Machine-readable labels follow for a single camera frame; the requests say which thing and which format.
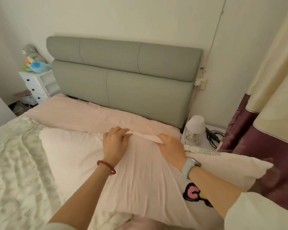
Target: red beaded bracelet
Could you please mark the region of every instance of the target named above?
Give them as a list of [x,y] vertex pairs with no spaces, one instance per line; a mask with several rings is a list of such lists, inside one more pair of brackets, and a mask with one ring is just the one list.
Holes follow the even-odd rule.
[[111,169],[111,174],[110,174],[110,175],[116,174],[116,171],[115,171],[114,167],[112,167],[112,165],[110,165],[109,163],[107,163],[107,162],[105,162],[105,161],[97,161],[97,166],[98,166],[100,163],[108,166],[108,167]]

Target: gray watch strap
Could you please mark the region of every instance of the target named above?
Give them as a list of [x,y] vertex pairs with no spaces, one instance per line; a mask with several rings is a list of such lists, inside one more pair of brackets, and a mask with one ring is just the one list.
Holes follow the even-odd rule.
[[194,166],[199,166],[201,167],[201,163],[198,162],[197,160],[194,160],[193,158],[188,158],[186,163],[184,164],[182,168],[182,176],[186,179],[189,179],[189,172]]

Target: white sleeve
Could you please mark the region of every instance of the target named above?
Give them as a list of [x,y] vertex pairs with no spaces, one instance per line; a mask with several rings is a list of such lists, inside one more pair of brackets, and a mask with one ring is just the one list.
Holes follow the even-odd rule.
[[72,226],[69,226],[67,224],[62,223],[50,223],[46,224],[42,230],[77,230],[73,228]]
[[260,194],[241,193],[228,210],[224,220],[225,230],[288,230],[288,210]]

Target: hand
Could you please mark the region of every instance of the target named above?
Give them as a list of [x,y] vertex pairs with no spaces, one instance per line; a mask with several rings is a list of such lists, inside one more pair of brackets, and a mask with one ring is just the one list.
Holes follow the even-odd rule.
[[181,172],[188,158],[184,153],[183,144],[165,134],[160,134],[158,137],[164,142],[164,144],[157,143],[162,156],[168,163],[175,166]]
[[123,158],[128,139],[132,134],[126,134],[129,129],[122,129],[120,127],[111,128],[109,132],[104,133],[104,161],[115,167]]

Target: bed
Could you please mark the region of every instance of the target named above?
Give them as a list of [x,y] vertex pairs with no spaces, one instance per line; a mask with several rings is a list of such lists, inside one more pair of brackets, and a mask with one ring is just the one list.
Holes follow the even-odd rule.
[[60,36],[47,38],[47,49],[69,97],[52,97],[0,127],[0,229],[39,229],[64,202],[39,139],[44,127],[105,132],[119,125],[179,138],[202,54]]

